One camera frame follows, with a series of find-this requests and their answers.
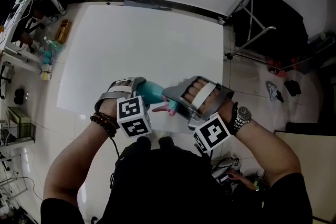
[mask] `wristwatch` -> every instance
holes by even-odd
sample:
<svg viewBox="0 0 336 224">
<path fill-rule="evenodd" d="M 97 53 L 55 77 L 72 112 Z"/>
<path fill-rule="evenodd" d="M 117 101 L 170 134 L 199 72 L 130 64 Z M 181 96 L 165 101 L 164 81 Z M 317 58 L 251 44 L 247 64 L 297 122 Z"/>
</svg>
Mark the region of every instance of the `wristwatch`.
<svg viewBox="0 0 336 224">
<path fill-rule="evenodd" d="M 252 114 L 248 108 L 241 106 L 237 110 L 237 116 L 235 118 L 233 129 L 236 132 L 246 123 L 250 122 L 252 118 Z"/>
</svg>

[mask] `watch face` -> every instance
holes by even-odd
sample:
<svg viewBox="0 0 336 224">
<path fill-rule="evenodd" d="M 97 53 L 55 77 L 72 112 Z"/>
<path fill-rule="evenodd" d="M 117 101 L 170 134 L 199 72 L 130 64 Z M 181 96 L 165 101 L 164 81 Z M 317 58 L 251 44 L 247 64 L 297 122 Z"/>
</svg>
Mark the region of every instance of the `watch face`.
<svg viewBox="0 0 336 224">
<path fill-rule="evenodd" d="M 241 106 L 238 111 L 238 116 L 243 120 L 243 121 L 249 121 L 252 117 L 251 112 L 244 106 Z"/>
</svg>

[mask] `white table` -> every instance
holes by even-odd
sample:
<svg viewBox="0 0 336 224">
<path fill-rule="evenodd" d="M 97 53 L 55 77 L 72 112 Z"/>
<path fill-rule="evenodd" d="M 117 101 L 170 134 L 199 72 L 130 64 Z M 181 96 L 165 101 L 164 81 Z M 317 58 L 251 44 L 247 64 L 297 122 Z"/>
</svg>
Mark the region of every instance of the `white table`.
<svg viewBox="0 0 336 224">
<path fill-rule="evenodd" d="M 57 0 L 51 0 L 51 1 L 61 14 L 65 14 L 63 7 Z M 19 3 L 18 0 L 16 1 L 16 4 L 19 5 L 18 9 L 16 10 L 16 14 L 10 20 L 6 21 L 4 25 L 4 32 L 0 33 L 0 50 L 4 52 L 4 55 L 2 56 L 2 59 L 4 61 L 8 61 L 13 65 L 20 66 L 29 71 L 40 74 L 41 70 L 37 67 L 37 65 L 34 66 L 27 63 L 27 59 L 39 63 L 40 58 L 34 54 L 31 54 L 27 50 L 22 50 L 20 47 L 16 46 L 11 42 L 16 26 L 20 21 L 29 3 L 30 1 L 27 0 L 24 0 L 22 3 Z M 20 57 L 17 54 L 14 54 L 17 51 L 20 51 L 22 57 Z"/>
<path fill-rule="evenodd" d="M 57 106 L 92 115 L 111 82 L 145 77 L 162 87 L 194 75 L 222 82 L 223 27 L 202 19 L 139 7 L 92 5 L 81 19 L 61 79 Z M 153 113 L 152 129 L 190 133 L 176 114 Z"/>
</svg>

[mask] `wire basket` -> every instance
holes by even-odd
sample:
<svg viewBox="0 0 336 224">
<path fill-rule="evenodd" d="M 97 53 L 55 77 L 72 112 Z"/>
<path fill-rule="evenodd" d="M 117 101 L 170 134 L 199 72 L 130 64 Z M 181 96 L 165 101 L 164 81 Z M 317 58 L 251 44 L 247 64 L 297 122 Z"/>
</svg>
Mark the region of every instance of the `wire basket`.
<svg viewBox="0 0 336 224">
<path fill-rule="evenodd" d="M 8 145 L 14 142 L 23 142 L 28 140 L 35 141 L 35 131 L 36 126 L 32 123 L 11 123 L 9 128 L 7 123 L 2 123 L 1 144 Z"/>
</svg>

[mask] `hand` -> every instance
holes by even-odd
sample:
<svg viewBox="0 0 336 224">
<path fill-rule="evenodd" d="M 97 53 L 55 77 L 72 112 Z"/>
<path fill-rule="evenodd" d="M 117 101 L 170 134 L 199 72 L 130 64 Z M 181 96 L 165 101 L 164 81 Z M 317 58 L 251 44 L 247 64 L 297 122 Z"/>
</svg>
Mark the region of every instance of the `hand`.
<svg viewBox="0 0 336 224">
<path fill-rule="evenodd" d="M 118 82 L 114 86 L 128 86 L 131 83 L 130 80 Z M 100 106 L 99 112 L 110 116 L 111 118 L 117 119 L 117 100 L 116 99 L 106 99 Z"/>
<path fill-rule="evenodd" d="M 242 180 L 242 179 L 245 178 L 243 175 L 241 175 L 240 173 L 238 173 L 237 171 L 235 171 L 233 169 L 229 169 L 225 173 L 227 173 L 229 175 L 232 175 L 232 177 L 229 176 L 229 178 L 228 178 L 230 180 Z"/>
<path fill-rule="evenodd" d="M 207 82 L 203 79 L 198 79 L 195 81 L 191 87 L 188 88 L 187 92 L 183 95 L 183 98 L 187 100 L 189 103 L 192 103 L 195 96 L 198 94 L 201 88 L 207 85 Z M 204 101 L 204 103 L 200 106 L 198 111 L 203 113 L 215 100 L 217 95 L 219 94 L 218 89 L 214 89 L 213 92 L 208 96 L 208 98 Z M 230 98 L 225 98 L 223 104 L 217 110 L 219 116 L 223 119 L 224 123 L 228 124 L 232 117 L 232 108 L 233 108 L 233 101 Z"/>
</svg>

